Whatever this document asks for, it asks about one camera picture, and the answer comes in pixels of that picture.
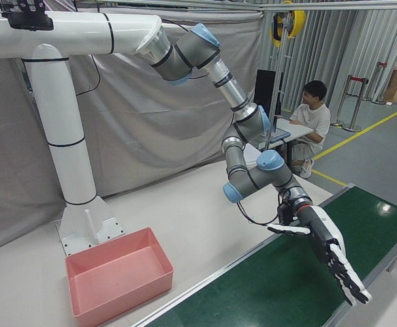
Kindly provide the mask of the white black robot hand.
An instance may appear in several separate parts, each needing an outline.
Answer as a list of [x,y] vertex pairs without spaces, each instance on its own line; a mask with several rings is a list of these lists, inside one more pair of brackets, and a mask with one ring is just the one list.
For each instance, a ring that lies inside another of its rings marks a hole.
[[337,280],[346,302],[351,306],[370,302],[372,295],[347,259],[343,235],[328,214],[319,206],[304,205],[296,211],[295,217],[298,226],[269,223],[266,227],[275,234],[307,237],[317,259]]

